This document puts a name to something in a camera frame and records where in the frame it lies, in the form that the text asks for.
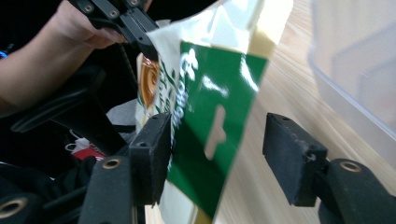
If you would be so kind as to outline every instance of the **green and white bag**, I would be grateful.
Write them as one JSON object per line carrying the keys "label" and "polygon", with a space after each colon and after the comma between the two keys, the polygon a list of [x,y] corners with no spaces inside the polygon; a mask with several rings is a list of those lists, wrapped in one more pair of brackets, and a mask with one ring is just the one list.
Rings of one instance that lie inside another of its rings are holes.
{"label": "green and white bag", "polygon": [[160,74],[151,80],[152,102],[139,95],[135,116],[139,130],[149,116],[173,115],[173,156],[160,204],[166,223],[213,220],[291,7],[292,0],[223,0],[148,33]]}

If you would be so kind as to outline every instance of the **clear plastic bin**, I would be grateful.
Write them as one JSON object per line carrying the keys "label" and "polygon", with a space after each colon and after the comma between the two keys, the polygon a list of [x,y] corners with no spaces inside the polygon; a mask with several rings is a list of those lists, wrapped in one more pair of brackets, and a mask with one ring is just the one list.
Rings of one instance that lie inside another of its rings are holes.
{"label": "clear plastic bin", "polygon": [[396,1],[312,0],[320,94],[396,168]]}

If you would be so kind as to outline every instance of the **wooden surface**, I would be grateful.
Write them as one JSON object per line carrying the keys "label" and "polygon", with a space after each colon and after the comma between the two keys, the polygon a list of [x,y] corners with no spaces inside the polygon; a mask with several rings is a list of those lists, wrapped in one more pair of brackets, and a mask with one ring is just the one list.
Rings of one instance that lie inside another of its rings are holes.
{"label": "wooden surface", "polygon": [[[329,149],[329,159],[368,166],[396,195],[396,172],[324,101],[307,64],[312,24],[309,0],[294,0],[284,34],[262,81],[247,134],[224,189],[215,223],[319,223],[318,207],[290,206],[262,155],[268,112],[293,119]],[[148,223],[161,223],[155,209]]]}

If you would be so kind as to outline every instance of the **human arm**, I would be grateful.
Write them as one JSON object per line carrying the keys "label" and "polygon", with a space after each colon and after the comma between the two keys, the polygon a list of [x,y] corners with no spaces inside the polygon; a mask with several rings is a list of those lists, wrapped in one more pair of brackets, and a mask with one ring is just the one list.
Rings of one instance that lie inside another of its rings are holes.
{"label": "human arm", "polygon": [[124,38],[94,29],[68,1],[25,47],[0,60],[0,117],[21,111],[57,90],[94,49]]}

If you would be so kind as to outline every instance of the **forearm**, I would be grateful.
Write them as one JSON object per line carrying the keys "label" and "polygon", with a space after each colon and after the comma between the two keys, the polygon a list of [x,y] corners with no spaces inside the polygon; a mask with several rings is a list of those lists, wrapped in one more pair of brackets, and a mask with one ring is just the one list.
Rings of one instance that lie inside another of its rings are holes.
{"label": "forearm", "polygon": [[93,51],[56,32],[55,25],[50,20],[27,46],[0,60],[0,116],[22,110],[54,92]]}

